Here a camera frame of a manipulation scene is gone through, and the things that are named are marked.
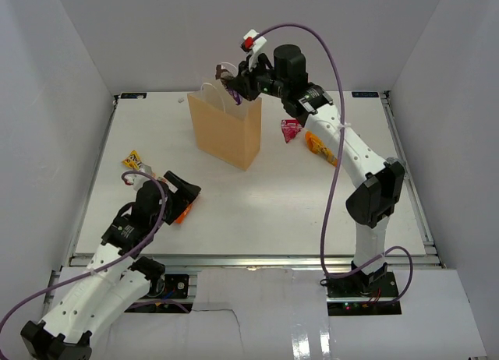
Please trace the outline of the brown chocolate bar wrapper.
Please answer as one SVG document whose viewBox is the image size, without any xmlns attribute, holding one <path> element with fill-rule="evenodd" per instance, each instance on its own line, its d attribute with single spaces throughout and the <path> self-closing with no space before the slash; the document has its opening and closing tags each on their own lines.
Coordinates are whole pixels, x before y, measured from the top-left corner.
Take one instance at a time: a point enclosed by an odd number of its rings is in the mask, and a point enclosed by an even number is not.
<svg viewBox="0 0 499 360">
<path fill-rule="evenodd" d="M 219 80 L 225 90 L 233 98 L 237 105 L 242 104 L 242 98 L 239 93 L 232 88 L 232 81 L 235 79 L 233 74 L 226 68 L 224 64 L 217 64 L 215 67 L 215 79 Z"/>
</svg>

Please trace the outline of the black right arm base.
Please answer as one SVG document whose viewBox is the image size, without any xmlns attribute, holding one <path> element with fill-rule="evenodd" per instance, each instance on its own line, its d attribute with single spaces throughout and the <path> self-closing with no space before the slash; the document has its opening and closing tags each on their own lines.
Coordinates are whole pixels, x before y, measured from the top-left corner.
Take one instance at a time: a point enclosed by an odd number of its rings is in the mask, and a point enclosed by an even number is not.
<svg viewBox="0 0 499 360">
<path fill-rule="evenodd" d="M 364 288 L 353 277 L 322 279 L 320 285 L 327 292 L 327 312 L 330 317 L 398 316 L 402 314 L 398 285 L 393 272 Z"/>
</svg>

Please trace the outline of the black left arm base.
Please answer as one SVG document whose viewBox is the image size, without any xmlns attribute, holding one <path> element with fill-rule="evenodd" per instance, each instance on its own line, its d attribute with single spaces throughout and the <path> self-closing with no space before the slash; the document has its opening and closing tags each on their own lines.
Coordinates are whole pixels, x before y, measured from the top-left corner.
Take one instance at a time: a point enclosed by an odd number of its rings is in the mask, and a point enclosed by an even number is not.
<svg viewBox="0 0 499 360">
<path fill-rule="evenodd" d="M 151 283 L 149 292 L 126 312 L 190 313 L 192 304 L 186 301 L 188 296 L 188 274 L 165 274 L 157 282 Z"/>
</svg>

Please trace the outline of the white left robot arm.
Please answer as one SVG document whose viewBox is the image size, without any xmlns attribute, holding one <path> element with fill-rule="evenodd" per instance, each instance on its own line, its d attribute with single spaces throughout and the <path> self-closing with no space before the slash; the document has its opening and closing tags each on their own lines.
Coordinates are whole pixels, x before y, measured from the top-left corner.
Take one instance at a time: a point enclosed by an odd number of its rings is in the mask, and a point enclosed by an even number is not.
<svg viewBox="0 0 499 360">
<path fill-rule="evenodd" d="M 141 256 L 164 225 L 175 223 L 200 194 L 198 185 L 167 171 L 139 173 L 134 201 L 115 215 L 82 275 L 67 294 L 20 336 L 35 359 L 89 359 L 101 335 L 138 299 L 163 292 L 165 268 Z"/>
</svg>

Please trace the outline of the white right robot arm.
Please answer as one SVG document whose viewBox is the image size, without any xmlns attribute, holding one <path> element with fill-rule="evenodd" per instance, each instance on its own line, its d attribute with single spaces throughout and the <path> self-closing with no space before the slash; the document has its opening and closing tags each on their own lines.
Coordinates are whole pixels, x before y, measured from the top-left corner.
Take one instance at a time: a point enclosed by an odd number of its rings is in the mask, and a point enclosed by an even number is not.
<svg viewBox="0 0 499 360">
<path fill-rule="evenodd" d="M 387 273 L 385 237 L 400 199 L 404 167 L 372 151 L 341 119 L 332 97 L 309 81 L 306 58 L 298 46 L 275 48 L 272 60 L 251 41 L 243 43 L 242 49 L 246 59 L 239 63 L 237 76 L 227 81 L 227 88 L 248 101 L 261 94 L 280 99 L 288 115 L 338 153 L 337 169 L 348 174 L 355 188 L 345 203 L 356 224 L 356 250 L 346 277 L 358 295 L 371 296 Z"/>
</svg>

